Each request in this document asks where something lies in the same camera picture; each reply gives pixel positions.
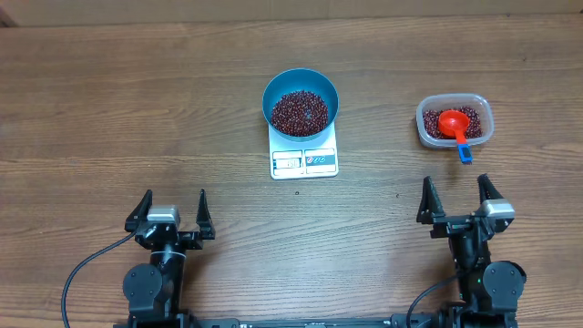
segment wood grain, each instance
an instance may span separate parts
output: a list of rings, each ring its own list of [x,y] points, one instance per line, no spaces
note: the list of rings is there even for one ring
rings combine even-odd
[[[491,251],[528,272],[521,327],[583,319],[581,15],[7,28],[0,45],[2,327],[61,327],[66,277],[124,236],[146,189],[191,229],[208,192],[218,238],[189,254],[183,300],[198,317],[402,313],[453,271],[414,222],[423,177],[461,214],[484,172],[517,210]],[[261,93],[290,67],[339,90],[336,178],[270,178]],[[416,135],[417,104],[449,92],[494,110],[471,167]],[[147,260],[128,243],[91,262],[72,325],[123,322],[122,278]]]
[[[583,0],[0,0],[18,26],[576,14]]]

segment white kitchen scale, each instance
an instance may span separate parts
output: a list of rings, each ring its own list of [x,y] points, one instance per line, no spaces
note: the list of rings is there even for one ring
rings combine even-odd
[[[284,138],[269,125],[270,169],[274,179],[335,177],[338,149],[334,123],[321,135],[308,141]]]

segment red bean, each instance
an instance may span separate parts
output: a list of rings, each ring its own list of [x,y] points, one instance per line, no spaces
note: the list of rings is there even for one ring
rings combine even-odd
[[[326,128],[328,107],[311,91],[291,92],[273,107],[271,124],[287,135],[308,137]]]
[[[466,114],[470,118],[470,125],[467,127],[465,131],[466,138],[480,138],[482,137],[482,125],[480,124],[480,115],[476,112],[475,109],[469,106],[463,106],[460,108],[451,108],[453,110],[460,111]],[[427,134],[433,138],[450,138],[445,136],[439,130],[439,116],[441,113],[445,112],[444,110],[437,111],[437,110],[429,110],[423,113],[423,123],[425,125],[425,130]]]

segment clear plastic container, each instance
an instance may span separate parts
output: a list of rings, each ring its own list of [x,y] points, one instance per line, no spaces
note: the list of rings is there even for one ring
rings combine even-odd
[[[483,132],[480,138],[469,138],[467,144],[474,146],[488,141],[494,134],[494,117],[486,99],[476,94],[444,94],[427,97],[417,107],[417,131],[419,131],[421,143],[432,149],[457,147],[455,139],[436,139],[428,135],[423,122],[423,113],[429,110],[439,111],[462,106],[469,106],[477,111]]]

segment red measuring cup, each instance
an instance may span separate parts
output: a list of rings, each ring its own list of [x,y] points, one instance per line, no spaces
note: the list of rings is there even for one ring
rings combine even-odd
[[[439,116],[439,130],[457,141],[457,151],[463,164],[472,164],[472,152],[467,145],[464,133],[470,125],[470,118],[457,110],[446,110]]]

